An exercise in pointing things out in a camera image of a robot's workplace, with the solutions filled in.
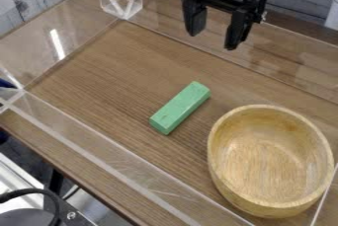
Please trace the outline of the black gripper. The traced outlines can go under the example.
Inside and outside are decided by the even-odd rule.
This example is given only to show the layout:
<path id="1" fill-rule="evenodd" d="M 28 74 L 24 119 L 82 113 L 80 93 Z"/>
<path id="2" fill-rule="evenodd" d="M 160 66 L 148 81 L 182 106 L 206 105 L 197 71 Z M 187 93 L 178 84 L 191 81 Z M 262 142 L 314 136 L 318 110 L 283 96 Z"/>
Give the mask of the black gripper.
<path id="1" fill-rule="evenodd" d="M 225 48 L 234 50 L 246 40 L 254 22 L 259 23 L 266 19 L 266 5 L 269 0 L 180 0 L 187 33 L 195 37 L 206 26 L 206 6 L 233 13 L 231 23 L 226 32 Z"/>

